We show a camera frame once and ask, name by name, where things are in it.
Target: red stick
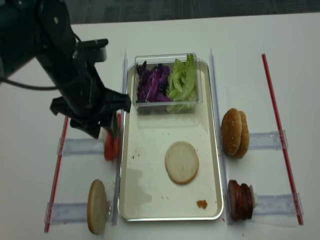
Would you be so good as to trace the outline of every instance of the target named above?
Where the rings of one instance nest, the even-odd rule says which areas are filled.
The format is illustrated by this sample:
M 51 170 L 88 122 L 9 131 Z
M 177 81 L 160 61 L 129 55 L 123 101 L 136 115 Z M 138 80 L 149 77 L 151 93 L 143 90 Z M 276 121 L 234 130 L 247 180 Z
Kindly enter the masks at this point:
M 61 163 L 61 159 L 62 159 L 62 149 L 64 148 L 64 143 L 65 143 L 65 138 L 66 138 L 66 133 L 67 133 L 67 128 L 68 128 L 68 121 L 69 121 L 69 118 L 66 116 L 64 118 L 63 130 L 62 130 L 62 135 L 61 135 L 59 150 L 58 150 L 58 157 L 57 157 L 56 165 L 55 165 L 55 171 L 54 171 L 53 183 L 52 183 L 52 189 L 51 189 L 51 196 L 50 196 L 50 201 L 49 201 L 50 204 L 53 204 L 55 202 L 55 195 L 56 195 L 56 189 L 57 189 L 57 183 L 58 183 L 60 163 Z M 51 220 L 51 212 L 49 213 L 48 219 L 49 219 L 49 221 Z M 50 227 L 50 223 L 46 223 L 45 227 L 44 227 L 45 233 L 49 232 L 49 227 Z
M 298 219 L 299 225 L 303 225 L 304 224 L 304 220 L 303 220 L 303 217 L 302 217 L 302 211 L 301 211 L 301 209 L 299 208 L 299 205 L 298 205 L 298 198 L 297 198 L 298 196 L 297 196 L 296 186 L 295 186 L 295 182 L 294 182 L 294 176 L 293 176 L 292 171 L 291 171 L 288 151 L 287 151 L 287 148 L 285 147 L 283 129 L 282 129 L 282 125 L 281 125 L 281 122 L 280 122 L 280 116 L 279 116 L 278 107 L 277 107 L 277 103 L 276 103 L 276 97 L 275 97 L 275 93 L 274 93 L 274 88 L 272 86 L 271 77 L 270 77 L 269 68 L 268 68 L 268 63 L 267 63 L 267 58 L 266 58 L 265 54 L 262 54 L 262 61 L 263 61 L 266 80 L 267 80 L 269 91 L 270 91 L 270 96 L 271 96 L 274 116 L 275 116 L 275 120 L 276 120 L 276 125 L 278 127 L 280 140 L 281 140 L 281 144 L 282 144 L 282 152 L 283 152 L 283 157 L 284 157 L 284 161 L 285 161 L 286 171 L 287 171 L 288 177 L 289 177 L 291 192 L 292 192 L 292 195 L 293 195 L 295 211 L 296 211 L 296 217 Z

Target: metal tray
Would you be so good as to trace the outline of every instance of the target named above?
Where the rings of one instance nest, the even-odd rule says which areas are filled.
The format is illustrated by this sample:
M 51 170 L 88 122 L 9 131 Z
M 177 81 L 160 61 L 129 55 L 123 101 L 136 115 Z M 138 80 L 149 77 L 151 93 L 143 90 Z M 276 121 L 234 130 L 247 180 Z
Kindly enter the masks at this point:
M 133 98 L 134 65 L 128 69 L 126 90 Z M 118 212 L 127 221 L 215 220 L 223 212 L 221 175 L 213 120 L 208 65 L 200 61 L 203 101 L 194 113 L 124 114 Z M 177 141 L 191 143 L 199 169 L 186 185 L 172 182 L 165 154 Z M 197 201 L 206 200 L 206 209 Z

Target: tomato slice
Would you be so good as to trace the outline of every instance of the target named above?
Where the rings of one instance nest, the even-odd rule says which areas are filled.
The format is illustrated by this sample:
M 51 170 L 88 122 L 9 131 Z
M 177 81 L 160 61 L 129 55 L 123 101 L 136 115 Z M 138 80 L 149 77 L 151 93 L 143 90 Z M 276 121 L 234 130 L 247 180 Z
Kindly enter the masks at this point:
M 112 137 L 110 132 L 107 133 L 105 144 L 104 144 L 104 158 L 106 161 L 113 161 L 118 155 L 118 142 L 119 142 L 119 131 L 121 124 L 121 114 L 116 115 L 117 120 L 117 134 L 115 138 Z

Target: red cabbage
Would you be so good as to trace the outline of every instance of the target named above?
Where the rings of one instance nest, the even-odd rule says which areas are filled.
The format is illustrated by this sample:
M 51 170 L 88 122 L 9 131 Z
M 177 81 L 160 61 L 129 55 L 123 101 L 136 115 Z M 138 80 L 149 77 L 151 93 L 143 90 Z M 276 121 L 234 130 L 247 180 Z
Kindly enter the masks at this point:
M 139 75 L 137 102 L 170 102 L 172 99 L 166 97 L 170 68 L 161 63 L 151 71 L 146 67 L 147 61 L 145 61 L 143 65 L 136 65 L 136 70 Z
M 157 93 L 155 95 L 155 101 L 156 102 L 171 102 L 171 98 L 170 97 L 167 97 L 165 95 L 163 95 L 162 93 Z

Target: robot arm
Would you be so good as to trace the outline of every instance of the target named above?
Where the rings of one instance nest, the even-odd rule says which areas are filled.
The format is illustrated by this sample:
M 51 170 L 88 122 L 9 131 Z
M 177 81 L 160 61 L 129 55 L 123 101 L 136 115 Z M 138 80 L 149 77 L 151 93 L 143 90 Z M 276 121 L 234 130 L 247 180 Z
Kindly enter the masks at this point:
M 116 111 L 131 108 L 129 96 L 105 88 L 96 71 L 95 63 L 106 60 L 107 44 L 80 41 L 63 0 L 6 0 L 0 6 L 0 77 L 36 57 L 62 95 L 53 99 L 51 111 L 96 139 L 101 127 L 115 134 Z

